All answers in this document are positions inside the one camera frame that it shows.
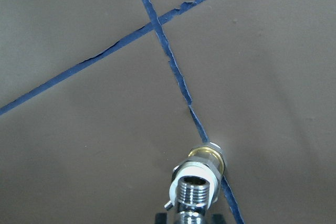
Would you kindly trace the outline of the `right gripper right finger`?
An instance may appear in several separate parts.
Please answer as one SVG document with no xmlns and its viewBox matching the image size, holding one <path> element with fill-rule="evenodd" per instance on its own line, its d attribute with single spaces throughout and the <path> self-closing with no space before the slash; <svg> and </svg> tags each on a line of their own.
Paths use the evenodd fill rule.
<svg viewBox="0 0 336 224">
<path fill-rule="evenodd" d="M 222 214 L 211 214 L 210 224 L 227 224 L 227 221 Z"/>
</svg>

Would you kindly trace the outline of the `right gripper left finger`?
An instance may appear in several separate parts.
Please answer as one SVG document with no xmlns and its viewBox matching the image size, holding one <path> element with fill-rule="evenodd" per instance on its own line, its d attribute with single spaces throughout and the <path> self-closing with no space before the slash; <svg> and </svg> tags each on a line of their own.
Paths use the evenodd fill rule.
<svg viewBox="0 0 336 224">
<path fill-rule="evenodd" d="M 155 214 L 154 224 L 174 224 L 175 213 L 173 212 L 159 212 Z"/>
</svg>

